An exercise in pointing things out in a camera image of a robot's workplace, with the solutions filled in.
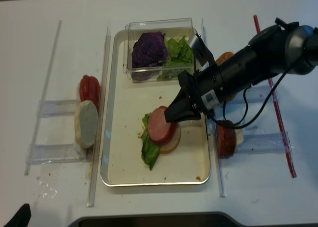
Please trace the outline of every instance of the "red cabbage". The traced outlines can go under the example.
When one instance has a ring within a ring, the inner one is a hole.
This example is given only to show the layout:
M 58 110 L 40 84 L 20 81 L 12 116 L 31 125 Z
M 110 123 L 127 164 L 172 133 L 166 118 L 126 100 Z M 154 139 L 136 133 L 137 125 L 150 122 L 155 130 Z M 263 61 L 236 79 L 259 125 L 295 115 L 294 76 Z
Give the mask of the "red cabbage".
M 132 52 L 132 68 L 161 66 L 168 56 L 161 32 L 143 33 Z

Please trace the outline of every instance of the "white tray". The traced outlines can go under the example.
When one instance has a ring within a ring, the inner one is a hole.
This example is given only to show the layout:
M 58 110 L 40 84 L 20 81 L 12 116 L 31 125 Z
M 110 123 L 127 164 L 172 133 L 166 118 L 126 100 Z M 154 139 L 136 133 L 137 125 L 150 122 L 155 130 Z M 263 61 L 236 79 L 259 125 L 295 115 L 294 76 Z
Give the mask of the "white tray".
M 205 118 L 182 122 L 181 141 L 170 154 L 160 154 L 152 171 L 141 159 L 142 118 L 161 105 L 169 106 L 178 82 L 132 83 L 123 73 L 124 31 L 114 38 L 101 178 L 107 186 L 202 184 L 210 176 Z

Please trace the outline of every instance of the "red straw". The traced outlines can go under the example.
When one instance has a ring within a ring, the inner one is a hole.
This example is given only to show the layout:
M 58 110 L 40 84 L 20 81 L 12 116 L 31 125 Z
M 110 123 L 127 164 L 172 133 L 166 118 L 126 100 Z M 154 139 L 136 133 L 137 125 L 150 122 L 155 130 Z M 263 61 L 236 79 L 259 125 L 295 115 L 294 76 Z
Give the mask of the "red straw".
M 256 32 L 260 33 L 260 28 L 259 28 L 259 23 L 258 23 L 257 16 L 254 15 L 253 18 L 254 18 Z M 271 78 L 268 79 L 268 83 L 269 83 L 269 86 L 271 88 L 273 88 L 274 82 L 273 82 L 273 80 Z M 284 146 L 285 146 L 286 159 L 287 159 L 289 171 L 290 171 L 290 174 L 292 175 L 292 177 L 295 178 L 297 176 L 297 174 L 296 174 L 296 171 L 295 171 L 295 168 L 294 168 L 292 156 L 290 154 L 290 150 L 291 150 L 290 149 L 290 142 L 289 142 L 289 139 L 288 139 L 288 137 L 286 135 L 286 132 L 285 132 L 282 116 L 281 116 L 280 109 L 279 109 L 278 102 L 277 102 L 276 92 L 273 93 L 273 101 L 274 101 L 274 107 L 275 107 L 275 111 L 276 111 L 276 116 L 277 116 L 279 129 L 280 129 L 280 132 L 283 135 L 283 142 L 284 142 Z

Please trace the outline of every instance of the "black cord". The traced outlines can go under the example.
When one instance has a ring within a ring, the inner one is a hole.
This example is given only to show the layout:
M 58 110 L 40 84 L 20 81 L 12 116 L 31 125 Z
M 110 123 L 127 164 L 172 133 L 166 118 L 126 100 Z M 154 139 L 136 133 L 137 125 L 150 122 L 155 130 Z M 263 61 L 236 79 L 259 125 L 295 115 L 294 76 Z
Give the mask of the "black cord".
M 271 89 L 271 91 L 269 92 L 268 96 L 266 97 L 266 99 L 263 102 L 262 107 L 260 108 L 260 110 L 258 111 L 258 113 L 254 116 L 254 118 L 252 118 L 250 121 L 248 121 L 246 124 L 241 125 L 241 126 L 234 126 L 234 125 L 226 125 L 223 124 L 222 122 L 219 122 L 218 120 L 216 120 L 215 118 L 213 118 L 213 115 L 209 114 L 208 118 L 212 119 L 216 124 L 226 128 L 226 129 L 243 129 L 245 127 L 247 127 L 248 125 L 250 125 L 251 123 L 253 123 L 258 116 L 260 115 L 260 113 L 263 111 L 267 101 L 269 100 L 270 96 L 273 94 L 273 92 L 275 91 L 276 87 L 278 86 L 278 84 L 282 81 L 282 79 L 284 78 L 284 76 L 292 69 L 293 66 L 290 66 L 287 70 L 284 71 L 284 73 L 279 77 L 278 81 L 276 82 L 276 84 L 273 86 L 273 88 Z
M 244 115 L 243 115 L 243 118 L 242 118 L 240 121 L 238 121 L 237 123 L 232 124 L 233 126 L 240 124 L 240 123 L 245 119 L 245 117 L 246 117 L 246 115 L 247 115 L 248 103 L 247 103 L 247 99 L 246 99 L 246 91 L 247 91 L 249 88 L 251 88 L 251 86 L 249 86 L 248 88 L 245 88 L 245 90 L 244 90 L 244 92 L 243 92 L 243 99 L 244 99 L 244 102 L 245 102 L 245 105 L 246 105 L 245 113 L 244 113 Z M 225 121 L 227 120 L 226 117 L 225 117 L 225 107 L 226 107 L 226 104 L 227 104 L 227 101 L 224 101 L 224 103 L 223 103 L 223 118 L 224 118 Z

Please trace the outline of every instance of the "white table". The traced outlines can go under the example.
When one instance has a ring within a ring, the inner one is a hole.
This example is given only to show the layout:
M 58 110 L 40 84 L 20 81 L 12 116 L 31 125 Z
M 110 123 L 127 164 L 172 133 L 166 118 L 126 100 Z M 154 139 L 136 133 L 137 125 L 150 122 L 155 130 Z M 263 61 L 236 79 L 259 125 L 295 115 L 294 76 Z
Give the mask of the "white table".
M 257 184 L 237 186 L 229 172 L 228 197 L 219 198 L 215 164 L 209 181 L 196 187 L 108 188 L 98 179 L 95 206 L 86 208 L 89 165 L 51 164 L 31 167 L 24 162 L 35 124 L 57 20 L 94 26 L 111 21 L 114 36 L 131 21 L 192 17 L 201 19 L 215 57 L 229 47 L 241 49 L 276 17 L 318 25 L 317 0 L 26 0 L 0 3 L 0 226 L 24 204 L 31 205 L 29 226 L 67 226 L 88 216 L 127 216 L 190 212 L 224 212 L 244 225 L 318 223 L 318 70 L 308 76 L 286 76 L 279 86 L 280 108 L 295 148 L 298 177 L 275 173 Z M 269 163 L 288 173 L 287 163 Z M 40 198 L 40 181 L 54 185 L 53 199 Z

